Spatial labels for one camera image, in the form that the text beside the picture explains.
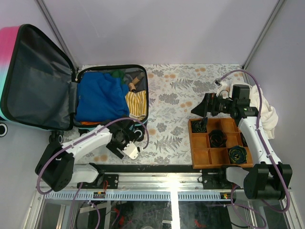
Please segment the orange garment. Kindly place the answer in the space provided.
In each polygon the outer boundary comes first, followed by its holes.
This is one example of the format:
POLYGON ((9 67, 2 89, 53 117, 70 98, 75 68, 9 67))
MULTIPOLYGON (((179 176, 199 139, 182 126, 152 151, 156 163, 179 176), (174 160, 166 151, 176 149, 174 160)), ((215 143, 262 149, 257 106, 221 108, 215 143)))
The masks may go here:
POLYGON ((87 121, 81 121, 81 125, 98 125, 100 122, 87 122, 87 121))

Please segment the blue garment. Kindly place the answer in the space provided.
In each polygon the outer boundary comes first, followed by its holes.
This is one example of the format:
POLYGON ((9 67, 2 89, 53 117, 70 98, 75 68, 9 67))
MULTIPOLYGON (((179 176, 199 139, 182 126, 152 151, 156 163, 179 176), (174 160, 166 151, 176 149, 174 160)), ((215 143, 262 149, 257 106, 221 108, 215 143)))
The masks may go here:
POLYGON ((129 116, 126 102, 129 92, 121 78, 110 73, 86 72, 77 89, 78 106, 75 120, 78 122, 103 122, 129 116))

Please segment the yellow white striped towel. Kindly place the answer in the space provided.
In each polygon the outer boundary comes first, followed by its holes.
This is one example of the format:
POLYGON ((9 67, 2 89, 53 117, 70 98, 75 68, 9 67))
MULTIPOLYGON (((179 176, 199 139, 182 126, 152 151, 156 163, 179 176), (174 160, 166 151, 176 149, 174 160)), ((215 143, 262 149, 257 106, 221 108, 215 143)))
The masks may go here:
POLYGON ((147 94, 145 90, 137 93, 128 92, 125 99, 129 108, 129 117, 141 121, 147 116, 147 94))

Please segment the small bottle black cap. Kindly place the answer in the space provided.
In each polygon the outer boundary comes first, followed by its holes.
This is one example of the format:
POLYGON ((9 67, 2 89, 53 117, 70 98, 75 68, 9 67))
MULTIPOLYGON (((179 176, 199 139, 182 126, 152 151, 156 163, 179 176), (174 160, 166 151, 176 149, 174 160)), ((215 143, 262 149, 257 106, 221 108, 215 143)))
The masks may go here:
POLYGON ((136 87, 133 83, 129 83, 128 87, 130 92, 136 93, 136 87))

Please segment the small bottle grey cap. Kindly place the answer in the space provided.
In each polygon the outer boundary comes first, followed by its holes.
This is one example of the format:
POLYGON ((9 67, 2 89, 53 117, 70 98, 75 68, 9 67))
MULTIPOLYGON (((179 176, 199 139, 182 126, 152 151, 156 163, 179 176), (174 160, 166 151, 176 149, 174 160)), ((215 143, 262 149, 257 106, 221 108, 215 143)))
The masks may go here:
POLYGON ((145 76, 145 73, 141 72, 138 76, 136 76, 136 77, 133 79, 132 83, 133 83, 134 85, 136 85, 144 76, 145 76))

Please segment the dark green garment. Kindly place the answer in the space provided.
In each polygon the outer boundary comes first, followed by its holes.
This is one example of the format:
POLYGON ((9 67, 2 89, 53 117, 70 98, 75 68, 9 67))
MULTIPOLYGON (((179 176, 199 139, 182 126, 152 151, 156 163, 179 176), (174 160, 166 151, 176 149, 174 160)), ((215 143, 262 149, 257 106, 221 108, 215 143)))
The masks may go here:
POLYGON ((121 84, 125 84, 124 77, 125 73, 122 70, 114 70, 110 72, 111 77, 120 79, 121 84))

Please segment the pink teal suitcase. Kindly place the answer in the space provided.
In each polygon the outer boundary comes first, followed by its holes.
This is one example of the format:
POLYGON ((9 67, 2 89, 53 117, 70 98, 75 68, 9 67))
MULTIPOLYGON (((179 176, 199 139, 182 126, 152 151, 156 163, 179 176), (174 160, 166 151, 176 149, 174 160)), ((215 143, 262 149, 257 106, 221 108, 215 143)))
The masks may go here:
POLYGON ((50 131, 50 142, 63 141, 66 131, 93 128, 75 120, 77 89, 86 72, 122 70, 125 84, 141 72, 136 93, 146 91, 146 70, 136 64, 96 66, 75 71, 71 59, 40 29, 23 24, 0 31, 0 135, 7 122, 50 131))

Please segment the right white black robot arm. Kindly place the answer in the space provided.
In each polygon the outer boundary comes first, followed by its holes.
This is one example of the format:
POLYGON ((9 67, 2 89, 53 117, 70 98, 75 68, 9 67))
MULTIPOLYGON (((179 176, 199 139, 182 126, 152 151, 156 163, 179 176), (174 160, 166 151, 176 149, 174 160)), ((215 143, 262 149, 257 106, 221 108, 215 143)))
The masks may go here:
POLYGON ((253 167, 246 171, 241 167, 227 167, 217 176, 218 185, 228 188, 236 184, 243 188, 248 199, 282 200, 288 197, 288 185, 292 168, 281 162, 265 136, 259 111, 250 106, 250 88, 233 86, 231 98, 222 98, 215 93, 206 93, 203 98, 203 113, 215 116, 229 114, 245 137, 253 160, 253 167))

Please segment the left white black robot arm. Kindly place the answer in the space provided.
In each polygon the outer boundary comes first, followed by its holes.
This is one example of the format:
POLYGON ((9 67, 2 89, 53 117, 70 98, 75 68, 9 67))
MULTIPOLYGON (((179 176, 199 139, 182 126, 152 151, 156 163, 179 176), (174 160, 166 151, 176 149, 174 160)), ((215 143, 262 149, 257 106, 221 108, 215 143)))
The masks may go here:
POLYGON ((191 108, 155 108, 141 121, 126 115, 99 122, 71 141, 47 145, 39 160, 36 189, 49 192, 79 183, 100 188, 103 166, 170 166, 191 162, 188 118, 191 108))

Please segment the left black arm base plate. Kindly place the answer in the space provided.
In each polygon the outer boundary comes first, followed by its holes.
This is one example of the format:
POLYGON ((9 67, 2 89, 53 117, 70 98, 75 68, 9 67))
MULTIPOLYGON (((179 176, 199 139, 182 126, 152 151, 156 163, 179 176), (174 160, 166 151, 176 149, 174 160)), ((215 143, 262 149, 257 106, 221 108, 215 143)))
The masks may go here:
POLYGON ((117 189, 119 183, 118 174, 103 174, 88 185, 88 188, 95 189, 117 189))

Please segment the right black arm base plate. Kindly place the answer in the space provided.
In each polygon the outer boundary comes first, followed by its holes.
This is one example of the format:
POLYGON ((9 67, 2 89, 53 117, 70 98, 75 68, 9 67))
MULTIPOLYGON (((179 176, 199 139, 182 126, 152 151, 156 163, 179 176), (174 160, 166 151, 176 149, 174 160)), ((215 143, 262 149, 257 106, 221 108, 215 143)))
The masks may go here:
POLYGON ((225 176, 216 173, 204 173, 202 175, 204 189, 232 189, 233 183, 225 176))

